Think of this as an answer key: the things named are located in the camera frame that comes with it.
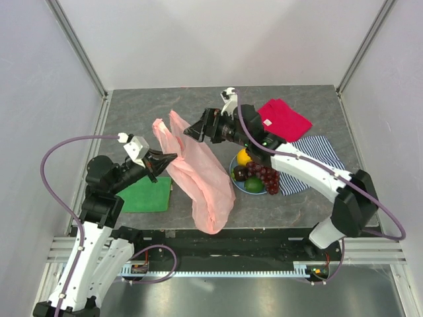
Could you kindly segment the pink plastic bag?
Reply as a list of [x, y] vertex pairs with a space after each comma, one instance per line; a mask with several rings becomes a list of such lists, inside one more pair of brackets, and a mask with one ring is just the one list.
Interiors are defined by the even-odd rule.
[[162, 152], [177, 155], [166, 171], [192, 199], [192, 218], [196, 228], [207, 234], [216, 234], [226, 225], [235, 204], [232, 181], [207, 144], [184, 134], [188, 122], [173, 110], [169, 119], [169, 127], [162, 119], [156, 119], [152, 125]]

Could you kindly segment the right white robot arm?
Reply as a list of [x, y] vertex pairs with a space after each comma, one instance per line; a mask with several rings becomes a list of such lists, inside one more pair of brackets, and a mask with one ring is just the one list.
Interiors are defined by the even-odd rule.
[[306, 155], [266, 131], [252, 105], [243, 104], [230, 111], [207, 108], [184, 134], [197, 142], [209, 137], [212, 143], [229, 141], [242, 145], [253, 161], [293, 176], [332, 202], [331, 215], [312, 228], [302, 245], [310, 260], [319, 259], [341, 238], [359, 237], [378, 210], [375, 187], [367, 172], [351, 173]]

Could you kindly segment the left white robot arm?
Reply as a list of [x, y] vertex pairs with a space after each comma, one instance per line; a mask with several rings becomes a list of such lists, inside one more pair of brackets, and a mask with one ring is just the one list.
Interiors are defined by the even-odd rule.
[[141, 165], [130, 160], [117, 164], [105, 155], [90, 160], [74, 247], [57, 287], [47, 301], [35, 305], [34, 316], [99, 316], [123, 266], [145, 252], [141, 230], [114, 228], [124, 206], [118, 193], [144, 177], [156, 182], [176, 158], [175, 153], [148, 150]]

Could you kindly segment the green towel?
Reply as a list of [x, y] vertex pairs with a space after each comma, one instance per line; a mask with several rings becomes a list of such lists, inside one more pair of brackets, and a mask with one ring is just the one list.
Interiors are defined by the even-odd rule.
[[172, 190], [170, 177], [158, 177], [153, 183], [142, 178], [124, 189], [118, 196], [124, 200], [123, 213], [160, 213], [169, 208]]

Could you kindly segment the yellow lemon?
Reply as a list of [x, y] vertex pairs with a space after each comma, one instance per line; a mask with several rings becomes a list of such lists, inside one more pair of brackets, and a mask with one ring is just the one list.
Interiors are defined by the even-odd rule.
[[241, 149], [236, 156], [237, 164], [241, 166], [246, 166], [248, 163], [252, 162], [249, 154], [246, 149]]

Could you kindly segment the dark mangosteen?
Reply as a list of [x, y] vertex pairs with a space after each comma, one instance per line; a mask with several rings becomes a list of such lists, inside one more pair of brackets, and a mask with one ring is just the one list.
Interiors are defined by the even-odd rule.
[[237, 165], [231, 170], [231, 177], [236, 182], [244, 182], [249, 178], [249, 169], [245, 166]]

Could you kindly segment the light blue plate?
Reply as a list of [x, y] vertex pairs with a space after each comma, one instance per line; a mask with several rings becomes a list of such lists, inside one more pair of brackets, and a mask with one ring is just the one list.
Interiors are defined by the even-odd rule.
[[[229, 175], [231, 176], [231, 170], [234, 168], [234, 167], [236, 167], [238, 164], [237, 164], [237, 159], [236, 159], [236, 156], [234, 156], [233, 158], [232, 158], [232, 161], [231, 161], [231, 163], [230, 163], [230, 165], [229, 165]], [[234, 185], [235, 185], [235, 187], [236, 188], [238, 188], [239, 190], [241, 190], [242, 192], [244, 192], [244, 193], [246, 193], [246, 194], [251, 194], [251, 195], [262, 195], [262, 194], [267, 194], [266, 192], [262, 192], [262, 193], [259, 193], [259, 194], [253, 194], [253, 193], [249, 193], [249, 192], [247, 192], [246, 190], [245, 190], [245, 188], [244, 188], [244, 182], [236, 182], [236, 181], [234, 181], [233, 179], [232, 179], [232, 177], [231, 177], [231, 180], [232, 180], [232, 182], [234, 183]]]

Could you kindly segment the red folded t-shirt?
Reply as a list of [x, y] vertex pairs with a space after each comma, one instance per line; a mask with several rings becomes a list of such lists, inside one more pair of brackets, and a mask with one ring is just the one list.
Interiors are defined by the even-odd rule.
[[265, 131], [290, 143], [298, 141], [313, 126], [307, 118], [297, 113], [280, 98], [269, 100], [258, 110], [258, 113]]

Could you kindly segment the green lime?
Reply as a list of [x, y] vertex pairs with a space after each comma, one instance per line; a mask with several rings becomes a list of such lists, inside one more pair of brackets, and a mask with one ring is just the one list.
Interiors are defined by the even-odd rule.
[[258, 194], [264, 191], [264, 184], [260, 178], [252, 176], [244, 181], [244, 188], [249, 193]]

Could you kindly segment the purple grape bunch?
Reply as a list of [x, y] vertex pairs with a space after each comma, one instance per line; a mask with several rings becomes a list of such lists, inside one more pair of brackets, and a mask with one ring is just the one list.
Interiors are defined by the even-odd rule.
[[276, 170], [259, 165], [255, 162], [247, 164], [249, 169], [249, 178], [256, 176], [262, 180], [264, 184], [264, 191], [270, 195], [276, 195], [279, 192], [280, 173]]

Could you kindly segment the blue white striped cloth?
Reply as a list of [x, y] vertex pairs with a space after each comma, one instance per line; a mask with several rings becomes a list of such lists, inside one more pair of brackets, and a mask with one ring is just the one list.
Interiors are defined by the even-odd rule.
[[304, 137], [279, 146], [277, 151], [292, 154], [291, 157], [274, 155], [271, 158], [271, 167], [280, 172], [280, 190], [283, 195], [313, 188], [333, 203], [338, 195], [336, 190], [345, 186], [335, 176], [350, 178], [349, 172], [324, 136]]

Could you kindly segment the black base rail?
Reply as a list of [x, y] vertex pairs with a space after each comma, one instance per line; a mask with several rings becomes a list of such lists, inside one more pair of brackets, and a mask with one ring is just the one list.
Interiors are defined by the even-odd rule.
[[194, 229], [142, 230], [135, 237], [135, 251], [152, 246], [148, 260], [158, 258], [159, 249], [168, 246], [178, 260], [212, 256], [243, 256], [281, 262], [333, 263], [341, 259], [341, 243], [332, 242], [321, 250], [308, 241], [310, 229], [223, 229], [206, 234]]

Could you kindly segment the left aluminium frame post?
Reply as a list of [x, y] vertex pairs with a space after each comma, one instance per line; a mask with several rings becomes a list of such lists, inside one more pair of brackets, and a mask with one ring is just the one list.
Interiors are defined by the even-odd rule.
[[96, 91], [102, 97], [102, 99], [106, 99], [108, 96], [108, 91], [104, 87], [98, 73], [91, 63], [81, 41], [79, 40], [74, 28], [70, 23], [70, 20], [68, 19], [63, 7], [61, 6], [61, 3], [57, 0], [45, 0], [45, 2], [49, 6], [60, 28], [68, 39], [84, 70], [90, 77]]

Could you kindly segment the aluminium frame post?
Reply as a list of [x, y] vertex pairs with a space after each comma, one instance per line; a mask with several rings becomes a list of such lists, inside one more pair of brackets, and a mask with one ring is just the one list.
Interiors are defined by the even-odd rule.
[[84, 70], [90, 77], [96, 91], [102, 97], [102, 99], [106, 99], [108, 96], [108, 91], [104, 87], [98, 73], [91, 63], [81, 41], [79, 40], [74, 28], [70, 23], [70, 20], [68, 19], [63, 7], [61, 6], [61, 3], [57, 0], [45, 0], [45, 2], [49, 6], [60, 28], [68, 39]]
[[359, 45], [357, 51], [355, 52], [349, 66], [347, 67], [344, 75], [342, 76], [340, 83], [336, 87], [336, 94], [339, 98], [342, 97], [343, 92], [349, 85], [352, 77], [358, 70], [361, 62], [363, 61], [365, 55], [371, 48], [373, 41], [375, 40], [376, 36], [378, 35], [379, 31], [382, 29], [383, 24], [385, 23], [386, 19], [390, 15], [393, 7], [396, 5], [396, 0], [384, 0], [380, 9], [378, 10], [373, 22], [371, 23], [370, 27], [368, 28], [361, 44]]

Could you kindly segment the right aluminium frame post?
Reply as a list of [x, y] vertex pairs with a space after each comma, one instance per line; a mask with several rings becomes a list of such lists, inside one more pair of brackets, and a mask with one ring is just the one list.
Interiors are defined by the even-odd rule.
[[371, 48], [373, 41], [375, 40], [376, 36], [378, 35], [379, 31], [382, 29], [383, 24], [385, 23], [386, 19], [390, 15], [393, 7], [396, 5], [396, 0], [384, 0], [380, 9], [378, 10], [373, 22], [371, 23], [370, 27], [368, 28], [361, 44], [359, 45], [357, 51], [355, 52], [349, 66], [347, 67], [344, 75], [342, 76], [340, 83], [336, 87], [336, 94], [339, 98], [342, 97], [343, 92], [349, 85], [352, 77], [358, 70], [361, 62], [363, 61], [365, 55]]

